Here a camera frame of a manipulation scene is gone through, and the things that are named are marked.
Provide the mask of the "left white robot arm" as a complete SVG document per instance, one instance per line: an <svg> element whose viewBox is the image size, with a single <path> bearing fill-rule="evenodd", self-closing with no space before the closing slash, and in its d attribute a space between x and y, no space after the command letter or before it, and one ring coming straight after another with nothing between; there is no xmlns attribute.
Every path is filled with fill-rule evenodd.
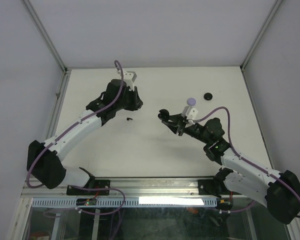
<svg viewBox="0 0 300 240"><path fill-rule="evenodd" d="M62 161L85 137L104 126L120 110L137 111L143 105L131 79L112 79L104 92L91 101L82 114L62 133L43 142L34 140L28 146L27 176L33 176L41 187L77 186L83 194L97 188L93 174L83 167L64 166Z"/></svg>

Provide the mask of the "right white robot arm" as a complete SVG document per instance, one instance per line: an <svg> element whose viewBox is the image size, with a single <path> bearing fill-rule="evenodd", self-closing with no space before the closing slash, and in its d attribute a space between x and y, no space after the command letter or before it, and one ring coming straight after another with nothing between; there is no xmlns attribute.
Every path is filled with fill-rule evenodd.
<svg viewBox="0 0 300 240"><path fill-rule="evenodd" d="M171 115L161 109L158 118L175 135L184 134L204 143L203 151L209 160L222 168L214 176L216 192L239 193L263 205L279 222L290 224L300 218L300 181L289 170L280 172L248 158L237 150L224 131L221 120L209 113L196 119L198 110L188 106L182 113Z"/></svg>

